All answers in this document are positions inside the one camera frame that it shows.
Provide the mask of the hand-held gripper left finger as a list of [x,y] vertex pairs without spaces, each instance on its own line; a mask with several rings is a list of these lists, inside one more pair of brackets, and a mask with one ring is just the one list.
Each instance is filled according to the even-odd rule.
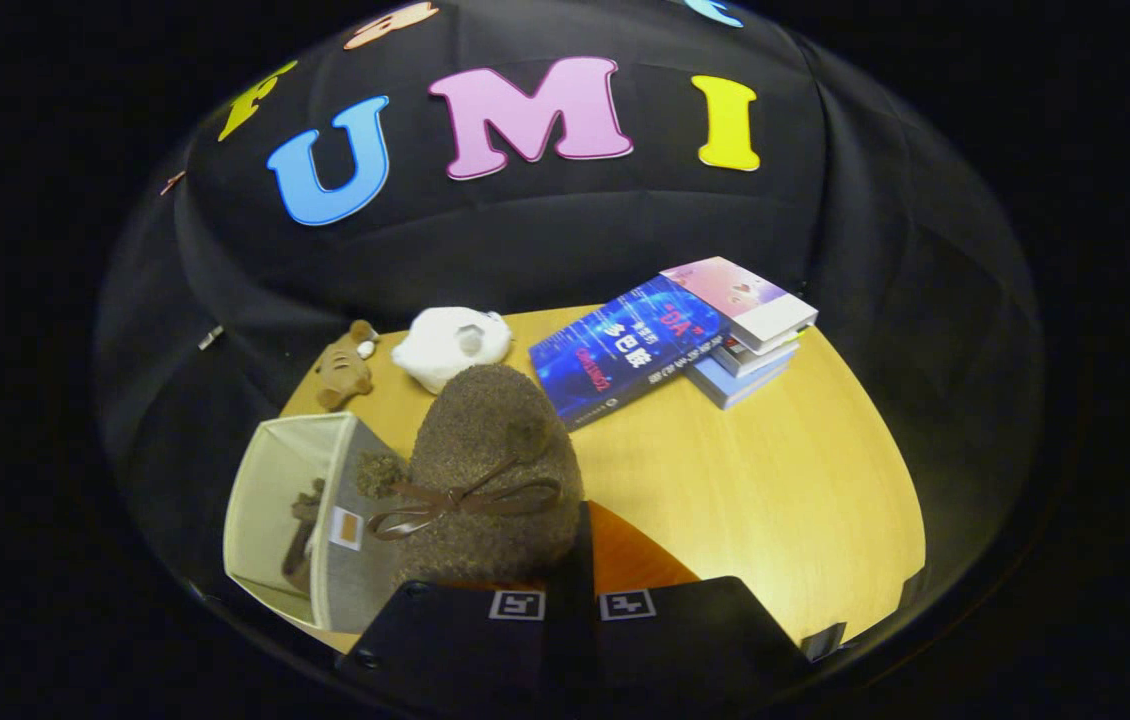
[[545,591],[408,582],[334,673],[401,715],[575,715],[577,699],[562,685],[575,619],[571,580]]

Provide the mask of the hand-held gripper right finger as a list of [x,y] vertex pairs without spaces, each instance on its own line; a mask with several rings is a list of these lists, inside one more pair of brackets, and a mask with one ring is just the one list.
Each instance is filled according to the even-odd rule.
[[585,506],[593,600],[582,715],[751,715],[812,662],[737,576],[701,580],[601,503]]

